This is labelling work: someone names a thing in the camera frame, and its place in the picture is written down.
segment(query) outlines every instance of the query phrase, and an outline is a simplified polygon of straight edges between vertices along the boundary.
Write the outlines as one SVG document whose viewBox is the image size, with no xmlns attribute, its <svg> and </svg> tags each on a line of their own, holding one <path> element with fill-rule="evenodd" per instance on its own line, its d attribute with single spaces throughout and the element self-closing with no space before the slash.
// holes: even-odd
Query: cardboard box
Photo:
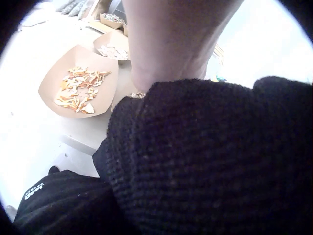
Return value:
<svg viewBox="0 0 313 235">
<path fill-rule="evenodd" d="M 119 29 L 121 27 L 123 27 L 123 23 L 119 23 L 119 22 L 113 22 L 113 21 L 109 21 L 106 18 L 104 18 L 103 14 L 100 15 L 100 22 L 102 24 L 105 24 L 113 29 Z"/>
<path fill-rule="evenodd" d="M 95 109 L 93 114 L 75 113 L 72 109 L 58 106 L 55 98 L 61 91 L 62 79 L 69 74 L 68 69 L 75 66 L 88 67 L 88 70 L 111 71 L 111 74 L 103 79 L 103 83 L 97 86 L 97 97 L 88 101 Z M 67 118 L 87 118 L 102 114 L 110 107 L 116 91 L 118 81 L 118 61 L 105 58 L 87 50 L 81 45 L 76 45 L 65 53 L 49 70 L 41 82 L 38 93 L 43 102 L 56 114 Z M 86 95 L 86 89 L 78 89 L 80 100 Z"/>
<path fill-rule="evenodd" d="M 115 106 L 126 96 L 131 93 L 137 93 L 138 89 L 134 86 L 130 80 L 119 92 L 117 92 L 112 101 L 111 111 L 114 110 Z"/>
<path fill-rule="evenodd" d="M 127 25 L 126 24 L 123 26 L 123 30 L 124 30 L 124 35 L 126 37 L 128 37 L 128 29 L 127 29 Z"/>
<path fill-rule="evenodd" d="M 91 21 L 89 24 L 88 24 L 88 27 L 90 28 L 93 28 L 103 34 L 106 34 L 106 33 L 109 33 L 109 32 L 112 32 L 114 31 L 115 29 L 105 25 L 105 24 L 102 24 L 100 23 L 100 21 Z"/>
<path fill-rule="evenodd" d="M 130 60 L 128 37 L 126 37 L 120 30 L 114 30 L 107 34 L 103 34 L 94 40 L 94 47 L 100 53 L 99 49 L 101 46 L 106 46 L 111 43 L 115 47 L 120 47 L 128 53 L 128 59 Z"/>
</svg>

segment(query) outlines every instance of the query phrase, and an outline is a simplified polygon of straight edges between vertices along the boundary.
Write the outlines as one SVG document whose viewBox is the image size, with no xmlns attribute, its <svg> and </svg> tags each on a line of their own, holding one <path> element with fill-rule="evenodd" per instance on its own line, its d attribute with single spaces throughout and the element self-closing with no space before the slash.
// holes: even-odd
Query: white countertop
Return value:
<svg viewBox="0 0 313 235">
<path fill-rule="evenodd" d="M 92 155 L 106 138 L 109 110 L 83 119 L 60 117 L 51 111 L 38 94 L 38 87 L 52 65 L 77 44 L 94 52 L 93 41 L 101 33 L 85 27 L 76 18 L 53 14 L 49 21 L 23 28 L 10 39 L 0 63 L 3 83 L 0 137 L 27 132 L 53 135 L 62 142 Z M 129 81 L 130 61 L 120 63 L 119 91 Z"/>
</svg>

